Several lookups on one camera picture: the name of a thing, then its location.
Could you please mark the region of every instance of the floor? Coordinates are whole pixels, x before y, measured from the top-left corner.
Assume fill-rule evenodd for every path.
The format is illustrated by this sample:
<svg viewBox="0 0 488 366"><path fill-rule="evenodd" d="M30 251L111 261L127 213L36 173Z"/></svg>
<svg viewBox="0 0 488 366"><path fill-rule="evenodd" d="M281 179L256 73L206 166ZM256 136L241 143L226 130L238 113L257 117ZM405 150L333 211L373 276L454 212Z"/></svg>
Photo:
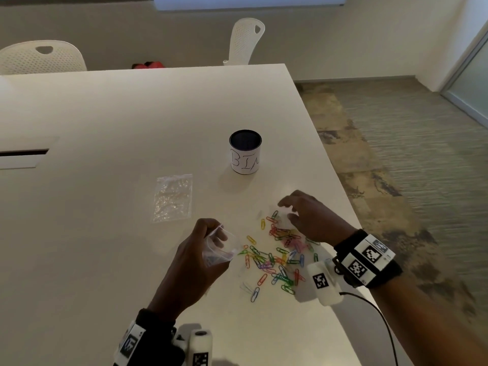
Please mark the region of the floor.
<svg viewBox="0 0 488 366"><path fill-rule="evenodd" d="M488 130L415 79L299 91L363 227L486 331Z"/></svg>

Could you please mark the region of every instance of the hand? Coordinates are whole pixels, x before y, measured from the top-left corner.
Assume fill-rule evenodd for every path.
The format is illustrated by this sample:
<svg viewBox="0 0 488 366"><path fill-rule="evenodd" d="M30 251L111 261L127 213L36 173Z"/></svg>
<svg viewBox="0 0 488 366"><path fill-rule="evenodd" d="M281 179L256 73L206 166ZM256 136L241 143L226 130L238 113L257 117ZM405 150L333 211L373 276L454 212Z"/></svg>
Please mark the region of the hand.
<svg viewBox="0 0 488 366"><path fill-rule="evenodd" d="M293 212L288 219L308 239L323 241L332 246L354 234L356 229L333 211L300 190L295 190L291 195L285 196L278 203L279 207L292 206Z"/></svg>
<svg viewBox="0 0 488 366"><path fill-rule="evenodd" d="M206 267L202 258L204 238L220 223L200 218L193 232L183 241L148 309L163 321L174 321L195 304L229 267L229 262Z"/></svg>

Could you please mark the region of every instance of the wire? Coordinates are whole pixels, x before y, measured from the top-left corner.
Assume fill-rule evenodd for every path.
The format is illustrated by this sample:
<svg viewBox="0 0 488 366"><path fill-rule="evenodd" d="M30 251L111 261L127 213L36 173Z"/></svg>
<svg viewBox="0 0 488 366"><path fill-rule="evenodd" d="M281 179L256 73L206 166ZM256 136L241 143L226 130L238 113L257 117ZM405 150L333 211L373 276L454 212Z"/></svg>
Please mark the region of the wire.
<svg viewBox="0 0 488 366"><path fill-rule="evenodd" d="M371 303L369 300L367 300L366 298L363 298L363 297L361 297L361 296L359 296L357 294L349 293L347 291L341 291L339 294L340 295L352 295L353 297L359 298L362 301L365 301L365 302L369 303L370 305L373 306L374 309L376 309L376 311L380 314L381 318L383 319L383 322L385 323L385 326L387 327L388 335L390 336L391 347L393 348L393 356L395 357L395 365L398 366L398 359L396 357L395 343L393 342L393 337L391 335L390 327L388 326L387 320L385 319L385 317L383 316L383 314L381 313L381 311L373 303Z"/></svg>

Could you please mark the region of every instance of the tabletop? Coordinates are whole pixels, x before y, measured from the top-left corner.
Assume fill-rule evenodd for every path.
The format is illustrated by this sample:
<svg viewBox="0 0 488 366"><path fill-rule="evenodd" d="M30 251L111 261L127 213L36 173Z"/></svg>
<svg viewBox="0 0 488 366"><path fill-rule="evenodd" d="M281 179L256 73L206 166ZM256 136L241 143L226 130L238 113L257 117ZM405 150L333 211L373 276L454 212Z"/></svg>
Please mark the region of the tabletop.
<svg viewBox="0 0 488 366"><path fill-rule="evenodd" d="M13 75L0 92L0 151L49 149L35 168L0 170L9 364L111 364L200 217L271 251L260 220L300 189L360 227L283 64ZM239 129L263 138L253 175L230 168ZM183 174L193 175L191 218L151 223L156 179ZM177 321L212 331L219 364L360 364L351 342L373 321L350 319L362 304L349 314L270 282L251 303L242 267L238 256Z"/></svg>

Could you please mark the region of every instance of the perforated chair back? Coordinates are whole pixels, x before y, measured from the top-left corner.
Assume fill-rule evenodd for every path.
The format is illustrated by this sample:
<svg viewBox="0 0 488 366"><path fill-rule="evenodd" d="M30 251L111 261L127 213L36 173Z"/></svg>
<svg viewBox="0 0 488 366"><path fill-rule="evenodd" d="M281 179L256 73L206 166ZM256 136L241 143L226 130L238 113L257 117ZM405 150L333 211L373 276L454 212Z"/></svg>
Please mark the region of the perforated chair back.
<svg viewBox="0 0 488 366"><path fill-rule="evenodd" d="M259 39L265 32L265 25L258 19L238 20L230 37L229 60L224 65L247 65Z"/></svg>
<svg viewBox="0 0 488 366"><path fill-rule="evenodd" d="M86 71L82 53L64 41L40 40L0 50L0 75Z"/></svg>

